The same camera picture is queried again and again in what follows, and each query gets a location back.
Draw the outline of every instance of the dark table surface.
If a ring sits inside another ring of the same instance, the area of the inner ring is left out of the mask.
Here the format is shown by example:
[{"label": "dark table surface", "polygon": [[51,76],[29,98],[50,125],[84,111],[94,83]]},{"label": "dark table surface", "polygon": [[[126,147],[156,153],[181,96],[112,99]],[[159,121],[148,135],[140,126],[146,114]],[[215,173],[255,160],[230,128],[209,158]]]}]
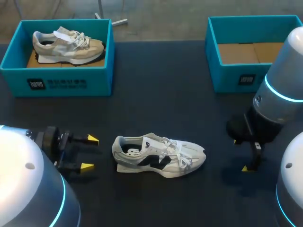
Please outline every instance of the dark table surface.
[{"label": "dark table surface", "polygon": [[[0,46],[0,59],[6,48]],[[13,98],[0,77],[0,124],[56,125],[100,139],[100,154],[80,154],[96,171],[71,179],[81,227],[275,226],[279,165],[303,121],[289,123],[266,145],[258,172],[242,173],[250,147],[234,146],[225,123],[245,112],[252,97],[214,93],[203,41],[117,43],[111,97]],[[149,132],[201,145],[206,162],[172,179],[117,173],[111,154],[116,136]]]}]

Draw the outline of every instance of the black n logo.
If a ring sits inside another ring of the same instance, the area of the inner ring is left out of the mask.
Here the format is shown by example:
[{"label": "black n logo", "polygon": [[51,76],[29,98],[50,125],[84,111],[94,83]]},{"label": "black n logo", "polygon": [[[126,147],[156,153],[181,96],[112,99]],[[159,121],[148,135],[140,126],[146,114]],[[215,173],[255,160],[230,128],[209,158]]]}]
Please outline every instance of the black n logo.
[{"label": "black n logo", "polygon": [[171,162],[169,156],[165,156],[159,163],[159,155],[149,155],[138,164],[138,166],[151,165],[152,168],[164,169],[164,167]]}]

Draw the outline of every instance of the blue box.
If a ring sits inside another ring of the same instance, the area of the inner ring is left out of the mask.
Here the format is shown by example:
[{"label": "blue box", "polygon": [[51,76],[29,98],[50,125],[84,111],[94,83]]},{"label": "blue box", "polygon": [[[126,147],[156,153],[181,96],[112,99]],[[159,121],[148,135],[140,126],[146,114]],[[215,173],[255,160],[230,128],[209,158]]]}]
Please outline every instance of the blue box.
[{"label": "blue box", "polygon": [[[284,42],[296,27],[303,26],[298,16],[209,17],[205,39],[215,92],[256,92],[271,63],[223,64],[218,44]],[[253,76],[251,85],[239,85],[243,76]]]},{"label": "blue box", "polygon": [[[27,69],[33,50],[33,33],[52,33],[60,26],[105,42],[104,67]],[[115,43],[109,19],[23,20],[9,44],[0,70],[15,97],[109,96],[114,54]],[[32,89],[31,81],[42,82],[42,89]]]}]

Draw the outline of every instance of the cardboard insert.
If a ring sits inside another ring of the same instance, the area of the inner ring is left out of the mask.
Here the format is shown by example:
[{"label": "cardboard insert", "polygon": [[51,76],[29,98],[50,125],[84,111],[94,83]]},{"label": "cardboard insert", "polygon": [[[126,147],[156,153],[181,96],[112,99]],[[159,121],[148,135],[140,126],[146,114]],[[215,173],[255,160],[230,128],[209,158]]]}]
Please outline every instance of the cardboard insert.
[{"label": "cardboard insert", "polygon": [[30,58],[27,63],[27,68],[72,68],[72,67],[104,67],[105,58],[101,59],[98,62],[93,62],[86,65],[77,65],[74,66],[72,64],[68,63],[54,63],[54,64],[40,64],[36,60],[36,52],[35,50],[32,51],[32,54],[30,55]]},{"label": "cardboard insert", "polygon": [[223,64],[273,63],[284,43],[218,44]]}]

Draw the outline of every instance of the sneaker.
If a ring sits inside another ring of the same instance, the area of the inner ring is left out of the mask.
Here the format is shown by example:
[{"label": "sneaker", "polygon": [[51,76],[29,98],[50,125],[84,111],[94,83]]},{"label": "sneaker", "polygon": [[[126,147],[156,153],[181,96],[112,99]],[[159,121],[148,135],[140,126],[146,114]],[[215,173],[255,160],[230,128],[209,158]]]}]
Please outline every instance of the sneaker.
[{"label": "sneaker", "polygon": [[113,144],[118,172],[154,171],[167,178],[198,169],[206,159],[203,151],[197,144],[169,140],[153,133],[140,137],[118,136]]},{"label": "sneaker", "polygon": [[51,34],[34,32],[33,46],[39,63],[69,62],[74,65],[94,61],[105,48],[102,41],[64,27]]}]

